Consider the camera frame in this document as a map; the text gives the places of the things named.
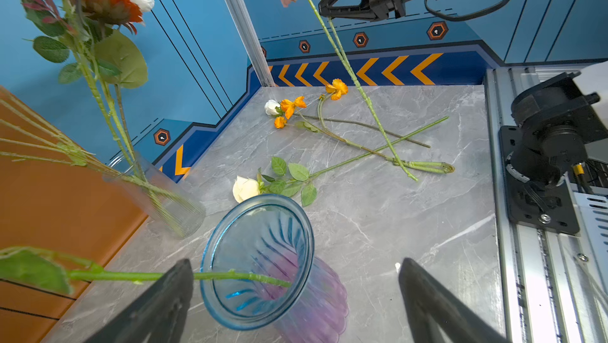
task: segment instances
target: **black mounting plate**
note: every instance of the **black mounting plate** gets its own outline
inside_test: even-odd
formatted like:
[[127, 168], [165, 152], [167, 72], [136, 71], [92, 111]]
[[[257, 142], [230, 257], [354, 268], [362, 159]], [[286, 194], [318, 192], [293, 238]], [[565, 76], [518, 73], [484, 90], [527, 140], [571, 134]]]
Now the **black mounting plate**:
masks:
[[505, 173], [506, 208], [509, 220], [556, 233], [577, 234], [581, 228], [574, 213], [574, 206], [566, 182], [553, 189], [539, 192], [540, 196], [550, 200], [549, 203], [554, 206], [554, 209], [547, 212], [551, 220], [548, 223], [543, 223], [539, 218], [542, 211], [527, 195], [523, 182], [506, 171], [504, 167], [506, 157], [517, 147], [521, 137], [522, 134], [517, 127], [502, 126], [498, 131], [501, 162]]

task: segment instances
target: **yellow chevron stripe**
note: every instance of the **yellow chevron stripe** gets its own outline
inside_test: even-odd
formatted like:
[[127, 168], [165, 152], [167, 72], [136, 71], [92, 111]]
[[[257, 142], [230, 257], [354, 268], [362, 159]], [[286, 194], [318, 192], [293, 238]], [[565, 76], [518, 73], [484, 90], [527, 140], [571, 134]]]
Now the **yellow chevron stripe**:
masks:
[[190, 172], [189, 167], [182, 167], [182, 160], [184, 158], [184, 146], [179, 147], [178, 151], [175, 153], [175, 175], [185, 175]]
[[287, 84], [287, 86], [294, 87], [294, 84], [285, 78], [285, 73], [287, 73], [288, 68], [289, 68], [289, 65], [283, 65], [283, 69], [281, 69], [281, 73], [278, 75], [278, 77], [279, 77], [279, 79], [281, 79], [281, 81], [284, 81]]
[[377, 86], [377, 85], [376, 85], [376, 82], [372, 81], [367, 75], [365, 75], [365, 73], [376, 63], [377, 60], [378, 60], [377, 58], [370, 58], [365, 63], [365, 65], [363, 65], [363, 67], [361, 67], [361, 69], [359, 69], [359, 71], [357, 72], [357, 75], [359, 76], [359, 78], [363, 79], [363, 81], [370, 86]]
[[313, 85], [308, 83], [308, 81], [306, 79], [302, 78], [302, 74], [304, 74], [304, 70], [306, 70], [307, 66], [308, 66], [308, 64], [302, 64], [300, 66], [300, 68], [298, 69], [298, 72], [295, 74], [295, 77], [298, 79], [298, 81], [302, 82], [306, 86], [312, 87]]
[[414, 67], [414, 69], [412, 69], [412, 71], [410, 73], [413, 74], [414, 77], [418, 78], [425, 85], [434, 85], [435, 82], [431, 81], [429, 79], [429, 77], [427, 77], [426, 75], [424, 75], [424, 73], [422, 73], [422, 71], [427, 66], [429, 66], [430, 64], [432, 64], [433, 62], [435, 62], [435, 60], [437, 58], [441, 57], [442, 54], [443, 53], [434, 53], [434, 54], [431, 54], [425, 60], [423, 60], [422, 62], [420, 62], [418, 64], [418, 66]]
[[386, 69], [383, 70], [382, 74], [389, 79], [389, 81], [391, 81], [393, 84], [397, 85], [397, 86], [403, 86], [403, 82], [399, 80], [399, 78], [397, 78], [394, 74], [393, 74], [393, 70], [396, 69], [397, 67], [399, 67], [399, 65], [401, 65], [401, 62], [405, 61], [406, 58], [408, 58], [409, 56], [400, 56], [397, 57], [397, 59], [395, 59], [393, 61], [393, 63], [391, 65], [389, 65], [388, 67], [386, 67]]
[[329, 86], [330, 83], [325, 81], [325, 78], [323, 78], [321, 74], [323, 74], [323, 70], [325, 70], [328, 64], [329, 62], [321, 62], [321, 65], [319, 65], [319, 68], [313, 75], [313, 77], [315, 77], [319, 82], [323, 83], [326, 86]]

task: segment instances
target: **clear glass vase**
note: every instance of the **clear glass vase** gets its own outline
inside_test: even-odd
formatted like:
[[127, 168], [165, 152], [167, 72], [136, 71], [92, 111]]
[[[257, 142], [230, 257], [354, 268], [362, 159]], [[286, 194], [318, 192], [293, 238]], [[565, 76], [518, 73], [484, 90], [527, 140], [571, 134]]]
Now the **clear glass vase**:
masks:
[[207, 243], [201, 272], [230, 270], [292, 285], [201, 281], [205, 306], [220, 324], [234, 330], [272, 324], [290, 343], [336, 343], [346, 329], [346, 289], [336, 272], [314, 256], [310, 221], [291, 199], [258, 195], [224, 217]]
[[108, 166], [120, 174], [104, 179], [122, 187], [141, 211], [163, 222], [174, 237], [185, 239], [196, 232], [206, 217], [204, 207], [139, 153], [135, 156], [134, 165], [123, 155], [114, 158]]

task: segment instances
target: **screw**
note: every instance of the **screw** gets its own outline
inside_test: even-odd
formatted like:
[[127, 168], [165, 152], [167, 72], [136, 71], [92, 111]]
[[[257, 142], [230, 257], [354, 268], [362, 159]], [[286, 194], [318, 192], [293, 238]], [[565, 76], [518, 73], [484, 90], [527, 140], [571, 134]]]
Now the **screw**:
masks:
[[538, 219], [544, 225], [548, 224], [551, 221], [551, 217], [549, 215], [547, 215], [547, 214], [541, 214], [541, 216], [538, 217]]

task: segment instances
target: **table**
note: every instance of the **table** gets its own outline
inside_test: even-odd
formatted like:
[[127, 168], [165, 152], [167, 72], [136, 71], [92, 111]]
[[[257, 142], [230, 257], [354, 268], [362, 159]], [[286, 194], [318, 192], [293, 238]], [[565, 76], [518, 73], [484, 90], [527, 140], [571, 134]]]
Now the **table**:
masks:
[[[316, 172], [362, 151], [290, 125], [279, 130], [265, 115], [268, 99], [305, 95], [305, 114], [316, 115], [322, 87], [260, 89], [180, 183], [207, 210], [201, 228], [174, 240], [148, 220], [106, 267], [112, 271], [166, 271], [178, 259], [200, 265], [216, 224], [237, 203], [237, 175], [254, 178], [259, 167], [270, 174], [270, 157], [297, 162]], [[400, 142], [403, 159], [445, 161], [454, 173], [416, 172], [407, 178], [380, 157], [366, 157], [315, 179], [317, 200], [305, 208], [311, 220], [316, 255], [340, 276], [348, 291], [350, 315], [341, 342], [412, 342], [397, 283], [397, 269], [412, 257], [504, 334], [504, 312], [496, 238], [490, 145], [483, 86], [368, 87], [386, 129], [407, 134], [430, 122], [449, 119], [414, 137], [431, 149]], [[326, 118], [374, 124], [356, 89], [339, 101], [328, 100]], [[384, 145], [374, 130], [328, 122], [340, 136], [367, 147]], [[116, 316], [146, 285], [94, 282], [45, 339], [81, 342]], [[198, 284], [182, 342], [281, 343], [272, 327], [253, 332], [228, 330], [206, 311]]]

